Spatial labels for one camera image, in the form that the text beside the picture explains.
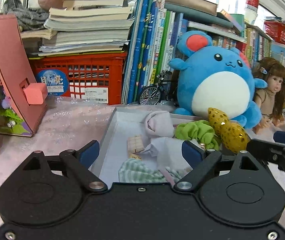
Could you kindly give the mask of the yellow sequin pouch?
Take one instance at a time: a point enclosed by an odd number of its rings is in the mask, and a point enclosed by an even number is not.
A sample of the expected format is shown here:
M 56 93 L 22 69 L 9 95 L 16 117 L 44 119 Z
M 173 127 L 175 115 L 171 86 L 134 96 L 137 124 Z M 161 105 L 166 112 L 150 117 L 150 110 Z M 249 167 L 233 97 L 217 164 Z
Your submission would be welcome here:
M 207 113 L 210 125 L 226 149 L 235 154 L 247 150 L 250 138 L 238 122 L 230 120 L 226 113 L 216 108 L 208 108 Z

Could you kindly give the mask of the red plastic basket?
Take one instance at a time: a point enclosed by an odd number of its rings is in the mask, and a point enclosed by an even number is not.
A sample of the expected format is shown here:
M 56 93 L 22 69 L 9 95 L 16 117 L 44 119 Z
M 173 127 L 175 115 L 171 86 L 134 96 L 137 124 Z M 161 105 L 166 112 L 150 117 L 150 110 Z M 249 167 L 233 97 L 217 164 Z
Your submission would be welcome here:
M 285 44 L 285 23 L 278 21 L 264 21 L 264 31 L 275 42 Z

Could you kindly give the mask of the big blue round plush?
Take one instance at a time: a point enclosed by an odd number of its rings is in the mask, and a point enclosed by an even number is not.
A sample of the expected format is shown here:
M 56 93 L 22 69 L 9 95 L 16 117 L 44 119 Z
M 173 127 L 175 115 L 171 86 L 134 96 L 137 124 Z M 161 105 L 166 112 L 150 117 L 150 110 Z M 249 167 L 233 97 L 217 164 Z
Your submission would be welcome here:
M 175 114 L 207 117 L 210 107 L 223 111 L 246 129 L 255 127 L 262 114 L 254 102 L 264 80 L 254 78 L 246 56 L 237 48 L 213 46 L 202 31 L 184 33 L 177 44 L 187 58 L 171 59 L 169 66 L 179 71 Z

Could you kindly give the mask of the red white canister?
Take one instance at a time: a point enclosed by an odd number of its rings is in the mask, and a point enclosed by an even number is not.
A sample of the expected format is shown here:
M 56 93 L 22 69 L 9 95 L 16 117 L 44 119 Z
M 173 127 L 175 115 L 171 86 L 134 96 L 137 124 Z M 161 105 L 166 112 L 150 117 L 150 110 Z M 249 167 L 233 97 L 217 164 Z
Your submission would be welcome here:
M 254 25 L 258 16 L 257 10 L 259 6 L 259 0 L 246 0 L 244 9 L 244 20 L 246 23 Z

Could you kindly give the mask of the row of upright books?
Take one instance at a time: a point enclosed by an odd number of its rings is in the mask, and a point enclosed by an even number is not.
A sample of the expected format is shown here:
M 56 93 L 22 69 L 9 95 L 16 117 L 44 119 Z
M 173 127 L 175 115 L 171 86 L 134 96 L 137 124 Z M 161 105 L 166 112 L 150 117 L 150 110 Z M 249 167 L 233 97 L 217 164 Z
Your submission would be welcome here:
M 239 24 L 234 14 L 217 11 L 206 0 L 135 0 L 128 59 L 121 101 L 156 105 L 167 93 L 164 76 L 179 72 L 171 99 L 180 107 L 208 101 L 193 96 L 207 76 L 223 69 L 223 58 L 234 57 L 242 72 L 251 71 L 247 41 L 260 45 L 263 57 L 271 55 L 273 31 L 285 31 L 285 22 L 270 18 L 264 28 L 251 21 Z

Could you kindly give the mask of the pale pink knitted sock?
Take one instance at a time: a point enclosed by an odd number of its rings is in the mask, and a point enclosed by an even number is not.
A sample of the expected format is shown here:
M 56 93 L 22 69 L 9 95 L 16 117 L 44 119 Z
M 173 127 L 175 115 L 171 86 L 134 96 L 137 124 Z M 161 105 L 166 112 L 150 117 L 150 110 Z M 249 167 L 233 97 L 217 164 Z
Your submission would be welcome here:
M 168 111 L 154 111 L 149 113 L 144 121 L 145 131 L 150 137 L 174 136 L 174 126 Z

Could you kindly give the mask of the stack of books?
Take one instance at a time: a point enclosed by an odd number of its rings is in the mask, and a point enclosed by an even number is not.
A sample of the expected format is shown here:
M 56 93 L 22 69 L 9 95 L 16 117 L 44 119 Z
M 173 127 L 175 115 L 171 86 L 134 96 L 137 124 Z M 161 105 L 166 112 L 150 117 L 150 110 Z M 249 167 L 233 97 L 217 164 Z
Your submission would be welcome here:
M 122 50 L 130 41 L 137 0 L 64 0 L 47 10 L 44 29 L 22 31 L 29 56 Z M 41 8 L 38 0 L 29 7 Z

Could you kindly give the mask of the grey cloth pile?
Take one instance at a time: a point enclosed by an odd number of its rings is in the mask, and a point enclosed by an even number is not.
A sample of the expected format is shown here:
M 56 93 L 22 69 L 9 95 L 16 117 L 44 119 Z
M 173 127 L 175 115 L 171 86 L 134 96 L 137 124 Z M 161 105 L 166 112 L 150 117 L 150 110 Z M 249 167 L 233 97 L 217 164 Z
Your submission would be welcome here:
M 49 17 L 49 13 L 42 8 L 26 8 L 21 0 L 6 0 L 2 7 L 3 14 L 14 14 L 18 21 L 18 26 L 22 31 L 35 31 L 44 29 L 44 23 Z

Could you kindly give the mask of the green checkered scrunchie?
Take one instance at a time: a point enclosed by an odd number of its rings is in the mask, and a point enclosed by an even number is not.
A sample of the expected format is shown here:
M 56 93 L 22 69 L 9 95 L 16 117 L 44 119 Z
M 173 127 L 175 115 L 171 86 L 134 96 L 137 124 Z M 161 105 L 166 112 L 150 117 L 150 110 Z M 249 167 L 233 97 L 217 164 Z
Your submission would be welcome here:
M 191 170 L 190 167 L 175 170 L 168 166 L 153 170 L 143 161 L 130 158 L 118 170 L 118 180 L 120 183 L 170 183 L 174 185 Z

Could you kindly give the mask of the pink wooden triangle house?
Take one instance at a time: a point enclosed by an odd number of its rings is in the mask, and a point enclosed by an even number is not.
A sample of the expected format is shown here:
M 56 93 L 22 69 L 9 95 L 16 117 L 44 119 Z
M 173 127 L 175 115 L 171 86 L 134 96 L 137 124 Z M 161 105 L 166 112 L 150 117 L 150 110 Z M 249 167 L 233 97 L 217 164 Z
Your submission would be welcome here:
M 17 18 L 0 15 L 0 134 L 31 137 L 45 114 L 47 88 L 37 83 Z

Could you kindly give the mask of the red plastic crate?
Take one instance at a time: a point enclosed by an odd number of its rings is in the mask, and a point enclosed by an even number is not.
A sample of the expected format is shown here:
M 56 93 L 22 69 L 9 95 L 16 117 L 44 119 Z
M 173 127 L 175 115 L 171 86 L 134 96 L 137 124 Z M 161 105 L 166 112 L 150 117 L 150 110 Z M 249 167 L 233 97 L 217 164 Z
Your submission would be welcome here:
M 29 63 L 49 95 L 117 105 L 126 57 L 125 51 L 105 51 L 30 58 Z

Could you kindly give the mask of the brown haired baby doll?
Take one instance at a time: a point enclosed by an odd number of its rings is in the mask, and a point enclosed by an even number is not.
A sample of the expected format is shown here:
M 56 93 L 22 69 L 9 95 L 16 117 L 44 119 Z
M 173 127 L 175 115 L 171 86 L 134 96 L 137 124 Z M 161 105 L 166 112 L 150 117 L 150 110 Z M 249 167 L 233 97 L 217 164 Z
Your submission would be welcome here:
M 271 124 L 280 127 L 285 121 L 282 115 L 285 101 L 285 67 L 276 59 L 265 57 L 259 62 L 253 76 L 267 83 L 267 87 L 257 89 L 254 96 L 262 114 L 260 122 L 253 128 L 253 132 L 258 134 Z

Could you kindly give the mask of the miniature bicycle model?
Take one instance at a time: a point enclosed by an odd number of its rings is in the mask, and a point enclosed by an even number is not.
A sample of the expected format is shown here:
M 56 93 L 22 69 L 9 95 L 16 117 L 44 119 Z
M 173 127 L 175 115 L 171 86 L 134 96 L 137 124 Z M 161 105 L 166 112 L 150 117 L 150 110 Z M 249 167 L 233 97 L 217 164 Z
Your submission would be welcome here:
M 157 105 L 162 100 L 177 103 L 177 87 L 170 92 L 165 85 L 171 84 L 170 76 L 173 73 L 169 70 L 163 70 L 157 75 L 157 83 L 145 87 L 139 95 L 138 104 Z

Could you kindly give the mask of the green fabric scrunchie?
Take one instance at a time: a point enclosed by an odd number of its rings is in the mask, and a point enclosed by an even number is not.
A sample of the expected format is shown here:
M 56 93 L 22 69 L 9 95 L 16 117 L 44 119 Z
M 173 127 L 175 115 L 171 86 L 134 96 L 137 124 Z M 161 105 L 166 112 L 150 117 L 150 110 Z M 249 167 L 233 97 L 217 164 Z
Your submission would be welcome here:
M 219 150 L 221 144 L 214 128 L 206 120 L 179 124 L 175 129 L 175 137 L 180 140 L 196 140 L 206 150 Z

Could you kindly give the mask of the white cardboard box tray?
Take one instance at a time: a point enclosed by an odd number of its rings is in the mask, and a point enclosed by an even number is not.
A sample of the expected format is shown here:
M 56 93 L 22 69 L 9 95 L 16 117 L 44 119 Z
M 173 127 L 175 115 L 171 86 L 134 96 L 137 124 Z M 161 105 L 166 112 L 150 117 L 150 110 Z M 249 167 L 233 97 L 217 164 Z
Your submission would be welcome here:
M 192 170 L 182 155 L 183 141 L 151 137 L 145 128 L 150 111 L 114 109 L 100 142 L 100 153 L 90 170 L 107 186 L 119 181 L 118 171 L 129 158 L 138 159 L 151 170 L 170 167 L 183 175 Z

